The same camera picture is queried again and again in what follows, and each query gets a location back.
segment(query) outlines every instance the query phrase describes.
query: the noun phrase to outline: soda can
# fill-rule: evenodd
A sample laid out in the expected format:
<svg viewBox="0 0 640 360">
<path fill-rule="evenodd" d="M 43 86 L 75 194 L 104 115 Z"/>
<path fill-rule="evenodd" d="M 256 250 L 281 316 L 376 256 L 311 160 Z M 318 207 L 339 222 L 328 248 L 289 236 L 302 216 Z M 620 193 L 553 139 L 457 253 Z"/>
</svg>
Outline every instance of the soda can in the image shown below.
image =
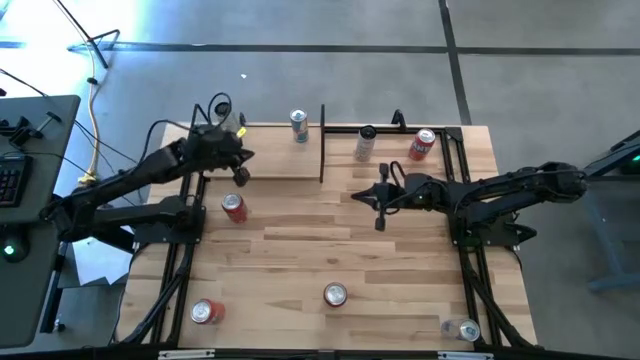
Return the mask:
<svg viewBox="0 0 640 360">
<path fill-rule="evenodd" d="M 200 299 L 191 308 L 191 320 L 198 325 L 213 324 L 224 317 L 224 304 Z"/>
<path fill-rule="evenodd" d="M 291 110 L 291 113 L 289 113 L 289 119 L 291 119 L 293 139 L 299 143 L 307 142 L 307 140 L 309 140 L 307 113 L 302 109 Z"/>
<path fill-rule="evenodd" d="M 238 194 L 228 194 L 222 199 L 222 209 L 227 213 L 229 219 L 236 224 L 247 221 L 247 205 L 242 196 Z"/>
<path fill-rule="evenodd" d="M 339 307 L 347 302 L 347 288 L 340 283 L 331 283 L 324 288 L 324 301 L 331 307 Z"/>
<path fill-rule="evenodd" d="M 413 143 L 409 148 L 409 157 L 419 161 L 425 158 L 433 144 L 436 142 L 436 134 L 429 129 L 421 129 L 413 139 Z"/>
<path fill-rule="evenodd" d="M 376 143 L 376 128 L 371 125 L 363 126 L 358 131 L 358 144 L 353 157 L 358 161 L 368 161 L 373 152 L 373 145 Z"/>
<path fill-rule="evenodd" d="M 458 340 L 474 342 L 480 338 L 480 326 L 471 319 L 447 320 L 440 330 L 443 335 Z"/>
</svg>

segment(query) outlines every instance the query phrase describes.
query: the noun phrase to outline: concrete floor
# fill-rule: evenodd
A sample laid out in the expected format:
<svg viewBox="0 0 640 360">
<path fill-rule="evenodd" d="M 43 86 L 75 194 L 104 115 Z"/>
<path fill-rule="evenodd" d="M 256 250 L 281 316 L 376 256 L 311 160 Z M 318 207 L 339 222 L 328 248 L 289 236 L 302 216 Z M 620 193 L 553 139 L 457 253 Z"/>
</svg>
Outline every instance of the concrete floor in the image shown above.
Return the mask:
<svg viewBox="0 0 640 360">
<path fill-rule="evenodd" d="M 77 34 L 57 9 L 34 18 L 37 0 L 14 1 L 0 21 L 0 67 L 49 94 L 83 98 L 78 120 L 89 125 L 86 54 L 64 46 Z M 65 2 L 91 34 L 119 28 L 121 40 L 156 43 L 352 44 L 444 46 L 437 0 L 185 0 Z M 458 46 L 639 47 L 640 3 L 633 0 L 450 0 Z M 45 23 L 45 33 L 35 24 Z M 302 106 L 317 119 L 386 123 L 401 108 L 411 123 L 460 124 L 446 54 L 107 53 L 98 66 L 95 102 L 104 141 L 139 156 L 149 125 L 187 121 L 195 102 L 217 91 L 233 96 L 249 121 L 286 121 Z M 471 121 L 488 125 L 501 171 L 548 160 L 585 165 L 640 128 L 640 57 L 460 56 Z M 0 78 L 10 96 L 32 96 Z M 153 139 L 157 146 L 161 131 Z M 76 131 L 67 157 L 90 159 Z M 105 150 L 114 167 L 127 160 Z M 109 175 L 101 162 L 100 170 Z M 79 171 L 64 165 L 56 191 L 68 193 Z M 524 278 L 539 343 L 549 349 L 639 358 L 638 289 L 594 294 L 586 282 L 604 275 L 601 250 L 580 202 L 523 212 L 539 231 L 522 246 Z M 65 293 L 69 330 L 38 335 L 24 350 L 106 344 L 122 287 Z"/>
</svg>

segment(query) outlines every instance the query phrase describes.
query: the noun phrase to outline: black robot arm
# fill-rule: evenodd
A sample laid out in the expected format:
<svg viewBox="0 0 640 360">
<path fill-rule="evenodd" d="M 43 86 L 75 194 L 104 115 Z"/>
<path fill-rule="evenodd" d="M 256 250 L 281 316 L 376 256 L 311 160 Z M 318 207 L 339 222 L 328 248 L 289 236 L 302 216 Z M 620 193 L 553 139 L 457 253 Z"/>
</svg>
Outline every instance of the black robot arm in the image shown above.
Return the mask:
<svg viewBox="0 0 640 360">
<path fill-rule="evenodd" d="M 378 211 L 375 227 L 379 231 L 385 229 L 385 215 L 398 209 L 435 210 L 453 215 L 462 228 L 473 230 L 492 224 L 502 215 L 545 201 L 573 202 L 586 191 L 584 173 L 558 162 L 525 167 L 472 183 L 445 182 L 421 173 L 404 176 L 400 168 L 404 187 L 399 182 L 387 182 L 389 169 L 394 165 L 399 167 L 395 162 L 391 166 L 381 164 L 381 181 L 351 195 Z"/>
<path fill-rule="evenodd" d="M 52 201 L 40 215 L 56 224 L 63 241 L 81 240 L 108 226 L 153 221 L 178 223 L 188 220 L 190 209 L 177 197 L 133 208 L 98 210 L 98 207 L 146 185 L 164 184 L 193 172 L 229 168 L 235 183 L 244 186 L 250 175 L 242 165 L 253 155 L 242 148 L 242 140 L 235 133 L 214 125 L 197 126 L 188 139 L 174 141 L 131 169 Z"/>
</svg>

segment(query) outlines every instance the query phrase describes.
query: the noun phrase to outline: silver can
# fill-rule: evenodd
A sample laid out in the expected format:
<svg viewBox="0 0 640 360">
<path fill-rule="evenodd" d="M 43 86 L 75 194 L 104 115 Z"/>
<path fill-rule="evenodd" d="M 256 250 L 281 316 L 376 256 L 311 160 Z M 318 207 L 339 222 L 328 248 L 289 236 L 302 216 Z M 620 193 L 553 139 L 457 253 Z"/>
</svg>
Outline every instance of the silver can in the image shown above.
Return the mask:
<svg viewBox="0 0 640 360">
<path fill-rule="evenodd" d="M 447 320 L 440 330 L 443 335 L 458 340 L 474 342 L 480 338 L 480 326 L 471 319 Z"/>
<path fill-rule="evenodd" d="M 373 152 L 373 145 L 376 143 L 376 128 L 371 125 L 363 126 L 358 131 L 358 144 L 353 157 L 358 161 L 368 161 Z"/>
<path fill-rule="evenodd" d="M 293 139 L 303 143 L 309 140 L 309 126 L 307 124 L 307 113 L 302 109 L 291 110 L 289 113 L 291 128 L 293 129 Z"/>
</svg>

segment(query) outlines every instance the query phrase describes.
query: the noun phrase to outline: wire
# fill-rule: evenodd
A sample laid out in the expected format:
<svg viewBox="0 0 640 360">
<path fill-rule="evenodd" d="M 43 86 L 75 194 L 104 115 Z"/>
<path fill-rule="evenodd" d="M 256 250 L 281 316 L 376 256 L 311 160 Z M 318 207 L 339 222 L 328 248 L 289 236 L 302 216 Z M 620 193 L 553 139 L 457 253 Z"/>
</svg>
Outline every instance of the wire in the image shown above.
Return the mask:
<svg viewBox="0 0 640 360">
<path fill-rule="evenodd" d="M 632 145 L 632 146 L 623 146 L 620 149 L 618 149 L 618 150 L 616 150 L 616 151 L 614 151 L 614 152 L 612 152 L 610 154 L 607 154 L 606 156 L 603 156 L 598 160 L 595 160 L 595 161 L 591 162 L 589 165 L 585 166 L 585 168 L 588 168 L 589 166 L 591 166 L 591 165 L 593 165 L 593 164 L 595 164 L 595 163 L 597 163 L 599 161 L 602 161 L 602 160 L 604 160 L 606 158 L 609 158 L 609 157 L 611 157 L 611 156 L 613 156 L 613 155 L 615 155 L 615 154 L 617 154 L 619 152 L 622 152 L 624 150 L 631 149 L 631 148 L 637 148 L 639 146 L 640 146 L 640 144 L 635 144 L 635 145 Z"/>
<path fill-rule="evenodd" d="M 28 84 L 26 81 L 21 80 L 21 79 L 19 79 L 18 77 L 16 77 L 16 76 L 14 76 L 14 75 L 9 74 L 6 70 L 4 70 L 4 69 L 2 69 L 2 68 L 0 68 L 0 73 L 2 73 L 2 74 L 4 74 L 4 75 L 6 75 L 6 76 L 8 76 L 8 77 L 12 78 L 13 80 L 15 80 L 15 81 L 19 82 L 19 83 L 20 83 L 20 84 L 22 84 L 22 85 L 25 85 L 25 86 L 30 87 L 30 88 L 31 88 L 31 90 L 33 90 L 33 91 L 37 92 L 38 94 L 40 94 L 40 95 L 42 95 L 42 96 L 44 96 L 44 97 L 49 96 L 49 95 L 47 95 L 47 94 L 43 93 L 42 91 L 40 91 L 40 90 L 36 89 L 35 87 L 31 86 L 31 85 L 30 85 L 30 84 Z"/>
<path fill-rule="evenodd" d="M 7 154 L 51 155 L 51 156 L 55 156 L 55 157 L 57 157 L 57 158 L 59 158 L 59 159 L 62 159 L 62 160 L 66 160 L 66 161 L 68 161 L 71 165 L 73 165 L 73 166 L 75 166 L 76 168 L 78 168 L 78 170 L 80 170 L 80 171 L 82 171 L 83 173 L 87 174 L 87 172 L 86 172 L 85 170 L 83 170 L 83 169 L 80 167 L 80 165 L 78 165 L 78 164 L 74 163 L 73 161 L 71 161 L 71 160 L 67 159 L 66 157 L 64 157 L 64 156 L 60 156 L 60 155 L 58 155 L 58 154 L 53 154 L 53 153 L 41 153 L 41 152 L 33 152 L 33 151 L 26 151 L 26 152 L 23 152 L 23 151 L 9 151 L 9 152 L 6 152 L 6 153 L 2 154 L 2 156 L 5 156 L 5 155 L 7 155 Z"/>
<path fill-rule="evenodd" d="M 87 140 L 89 141 L 89 144 L 93 145 L 93 144 L 92 144 L 92 142 L 91 142 L 91 139 L 89 138 L 89 136 L 87 135 L 87 133 L 85 132 L 85 130 L 86 130 L 86 129 L 84 129 L 84 128 L 80 127 L 80 132 L 82 132 L 82 134 L 84 135 L 84 137 L 86 137 L 86 138 L 87 138 Z M 106 162 L 106 163 L 107 163 L 107 166 L 109 166 L 109 169 L 111 169 L 111 173 L 115 175 L 117 172 L 116 172 L 116 170 L 113 168 L 113 166 L 111 165 L 111 162 L 109 162 L 109 160 L 107 159 L 107 157 L 106 157 L 106 156 L 104 156 L 104 154 L 103 154 L 100 150 L 96 149 L 96 151 L 98 151 L 98 154 L 100 154 L 100 156 L 102 157 L 102 159 L 104 160 L 104 162 Z M 131 200 L 129 200 L 126 196 L 122 195 L 121 197 L 122 197 L 126 202 L 128 202 L 131 206 L 136 206 L 136 205 L 135 205 Z M 140 199 L 142 199 L 142 195 L 140 194 L 140 189 L 138 189 L 138 197 L 139 197 Z"/>
<path fill-rule="evenodd" d="M 177 126 L 181 129 L 187 130 L 187 131 L 191 131 L 191 129 L 189 129 L 188 127 L 177 123 L 175 121 L 171 121 L 171 120 L 158 120 L 156 122 L 154 122 L 153 124 L 151 124 L 151 127 L 149 128 L 149 131 L 147 132 L 147 139 L 144 142 L 144 148 L 142 149 L 142 155 L 140 156 L 140 160 L 138 161 L 138 165 L 136 166 L 136 168 L 138 166 L 140 166 L 140 164 L 142 163 L 142 160 L 144 160 L 144 157 L 147 156 L 147 150 L 149 148 L 149 141 L 151 140 L 151 133 L 153 132 L 153 129 L 156 127 L 156 125 L 158 124 L 162 124 L 162 123 L 167 123 L 167 124 L 171 124 L 173 126 Z"/>
<path fill-rule="evenodd" d="M 400 175 L 402 175 L 402 179 L 404 179 L 406 177 L 405 173 L 404 173 L 404 169 L 402 168 L 402 165 L 400 165 L 399 162 L 397 161 L 392 161 L 391 164 L 389 164 L 389 168 L 391 170 L 391 176 L 393 177 L 393 181 L 396 182 L 396 185 L 398 187 L 400 187 L 400 182 L 398 181 L 398 178 L 396 177 L 396 172 L 393 171 L 393 166 L 396 166 L 398 168 L 398 171 L 400 172 Z"/>
<path fill-rule="evenodd" d="M 127 156 L 127 155 L 125 155 L 125 154 L 121 153 L 121 152 L 120 152 L 120 151 L 118 151 L 117 149 L 114 149 L 111 145 L 109 145 L 109 144 L 105 143 L 104 141 L 102 141 L 102 140 L 100 140 L 100 139 L 97 139 L 97 138 L 96 138 L 95 136 L 93 136 L 93 134 L 91 134 L 91 132 L 89 132 L 89 130 L 87 130 L 87 128 L 86 128 L 86 127 L 84 127 L 84 126 L 83 126 L 79 121 L 75 120 L 75 123 L 76 123 L 76 125 L 77 125 L 77 126 L 79 126 L 79 127 L 83 130 L 83 133 L 84 133 L 86 136 L 91 136 L 93 139 L 98 140 L 98 142 L 99 142 L 101 145 L 105 146 L 106 148 L 108 148 L 109 150 L 111 150 L 111 151 L 115 152 L 116 154 L 118 154 L 118 155 L 122 156 L 123 158 L 125 158 L 125 159 L 127 159 L 127 160 L 131 161 L 132 163 L 134 163 L 134 164 L 137 164 L 137 163 L 138 163 L 138 161 L 134 160 L 132 157 Z"/>
<path fill-rule="evenodd" d="M 58 10 L 60 10 L 60 12 L 64 15 L 64 17 L 67 18 L 69 23 L 73 26 L 73 29 L 78 33 L 78 36 L 80 36 L 80 39 L 82 39 L 84 46 L 87 48 L 87 52 L 89 53 L 89 56 L 91 56 L 91 79 L 95 81 L 96 62 L 95 62 L 95 59 L 93 58 L 93 52 L 89 48 L 89 44 L 87 43 L 87 40 L 84 38 L 84 36 L 82 35 L 82 32 L 80 32 L 80 29 L 78 29 L 74 21 L 69 17 L 69 14 L 67 14 L 67 12 L 64 11 L 64 9 L 60 6 L 58 1 L 57 0 L 51 0 L 51 1 L 53 1 L 54 4 L 56 4 L 56 6 L 58 7 Z M 95 135 L 94 136 L 95 141 L 93 144 L 94 151 L 91 156 L 91 164 L 89 165 L 89 169 L 86 171 L 89 176 L 93 176 L 96 173 L 96 168 L 98 167 L 98 149 L 100 148 L 100 142 L 98 141 L 98 139 L 100 139 L 100 133 L 98 132 L 98 122 L 96 121 L 96 116 L 93 113 L 93 101 L 95 100 L 95 93 L 93 92 L 93 90 L 94 90 L 94 84 L 93 82 L 89 82 L 89 103 L 87 108 L 89 110 L 89 118 L 91 119 L 91 125 L 93 126 L 93 134 Z"/>
<path fill-rule="evenodd" d="M 520 260 L 520 255 L 518 255 L 513 246 L 505 246 L 504 248 L 516 257 L 516 260 L 518 260 L 518 265 L 520 265 L 520 271 L 522 271 L 522 260 Z"/>
<path fill-rule="evenodd" d="M 213 95 L 211 100 L 209 100 L 209 106 L 207 106 L 207 121 L 209 122 L 209 124 L 211 124 L 211 106 L 213 105 L 213 102 L 216 100 L 218 96 L 224 96 L 227 98 L 227 101 L 229 102 L 229 108 L 227 109 L 227 112 L 224 114 L 222 121 L 220 121 L 218 125 L 216 125 L 216 129 L 220 127 L 220 125 L 222 125 L 225 121 L 227 121 L 227 118 L 229 117 L 229 114 L 231 114 L 231 110 L 233 109 L 233 105 L 231 104 L 231 97 L 227 93 L 219 92 Z"/>
</svg>

